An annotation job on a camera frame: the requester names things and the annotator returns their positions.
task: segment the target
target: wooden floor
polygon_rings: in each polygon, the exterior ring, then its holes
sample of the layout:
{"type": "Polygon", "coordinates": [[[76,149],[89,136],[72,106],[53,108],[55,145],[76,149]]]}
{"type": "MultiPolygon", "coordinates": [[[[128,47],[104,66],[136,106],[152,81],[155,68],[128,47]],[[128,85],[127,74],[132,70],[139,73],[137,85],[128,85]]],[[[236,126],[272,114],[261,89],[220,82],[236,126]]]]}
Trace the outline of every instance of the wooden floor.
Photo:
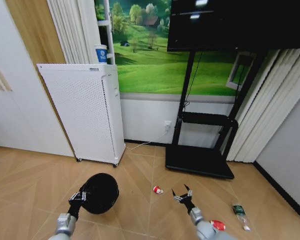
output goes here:
{"type": "Polygon", "coordinates": [[[165,169],[163,147],[126,149],[117,168],[73,158],[0,147],[0,240],[47,240],[68,198],[92,175],[111,174],[119,198],[108,212],[79,213],[73,240],[196,240],[186,208],[173,200],[183,184],[207,220],[220,220],[239,240],[300,240],[300,217],[251,165],[229,164],[234,180],[165,169]],[[164,193],[156,195],[159,185],[164,193]],[[252,232],[245,232],[231,205],[243,205],[252,232]]]}

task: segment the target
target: wall mural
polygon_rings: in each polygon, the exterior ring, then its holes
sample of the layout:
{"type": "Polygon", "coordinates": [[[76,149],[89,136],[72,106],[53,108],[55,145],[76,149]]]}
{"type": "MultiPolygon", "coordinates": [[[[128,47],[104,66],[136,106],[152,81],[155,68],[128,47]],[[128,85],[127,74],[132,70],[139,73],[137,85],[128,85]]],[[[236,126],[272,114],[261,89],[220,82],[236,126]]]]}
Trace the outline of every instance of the wall mural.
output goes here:
{"type": "MultiPolygon", "coordinates": [[[[104,19],[103,1],[95,0],[98,20],[104,19]]],[[[123,93],[180,94],[187,52],[167,52],[171,0],[109,0],[113,43],[123,93]]],[[[202,54],[191,95],[234,96],[227,80],[235,52],[202,54]]],[[[195,72],[198,52],[192,68],[195,72]]]]}

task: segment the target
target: black baseboard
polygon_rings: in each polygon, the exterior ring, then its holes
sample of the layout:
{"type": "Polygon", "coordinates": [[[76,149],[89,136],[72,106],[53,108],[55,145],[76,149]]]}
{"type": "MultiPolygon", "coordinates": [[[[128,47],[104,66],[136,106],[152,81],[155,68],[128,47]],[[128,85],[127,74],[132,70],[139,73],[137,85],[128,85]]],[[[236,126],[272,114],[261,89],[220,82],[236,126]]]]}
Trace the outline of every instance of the black baseboard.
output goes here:
{"type": "MultiPolygon", "coordinates": [[[[147,143],[147,141],[139,141],[139,140],[131,140],[131,139],[125,139],[124,141],[126,143],[132,143],[132,144],[144,144],[144,143],[147,143]]],[[[169,143],[160,143],[160,142],[150,142],[150,143],[147,143],[146,145],[166,147],[166,146],[168,146],[170,144],[169,143]]]]}
{"type": "Polygon", "coordinates": [[[255,168],[264,176],[264,178],[274,187],[274,189],[283,197],[283,199],[300,215],[300,205],[284,190],[276,180],[256,161],[253,163],[255,168]]]}

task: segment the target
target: white cable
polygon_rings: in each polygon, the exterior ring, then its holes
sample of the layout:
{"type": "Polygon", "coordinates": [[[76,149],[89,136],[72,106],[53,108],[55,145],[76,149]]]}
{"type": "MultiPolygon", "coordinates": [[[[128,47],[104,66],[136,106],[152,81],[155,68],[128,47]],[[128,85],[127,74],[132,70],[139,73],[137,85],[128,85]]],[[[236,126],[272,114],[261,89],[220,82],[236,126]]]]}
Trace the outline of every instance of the white cable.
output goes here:
{"type": "Polygon", "coordinates": [[[158,139],[161,138],[162,136],[166,135],[167,132],[168,132],[168,131],[166,130],[166,131],[164,132],[164,134],[158,136],[157,138],[152,139],[151,141],[148,141],[148,142],[141,143],[140,145],[135,146],[135,147],[133,147],[133,148],[129,148],[129,147],[127,147],[127,146],[126,146],[125,148],[126,148],[126,149],[129,149],[129,150],[133,150],[133,149],[136,149],[136,148],[140,147],[140,146],[143,145],[143,144],[149,144],[149,143],[152,143],[154,140],[158,140],[158,139]]]}

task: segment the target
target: white air purifier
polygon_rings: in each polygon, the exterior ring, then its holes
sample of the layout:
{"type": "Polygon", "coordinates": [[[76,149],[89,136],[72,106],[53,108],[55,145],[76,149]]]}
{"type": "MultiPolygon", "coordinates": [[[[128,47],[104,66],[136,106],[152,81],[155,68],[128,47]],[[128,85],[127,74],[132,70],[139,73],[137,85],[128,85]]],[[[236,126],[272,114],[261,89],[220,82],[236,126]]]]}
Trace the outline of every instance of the white air purifier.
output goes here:
{"type": "Polygon", "coordinates": [[[78,161],[117,166],[125,150],[118,72],[107,64],[37,64],[78,161]]]}

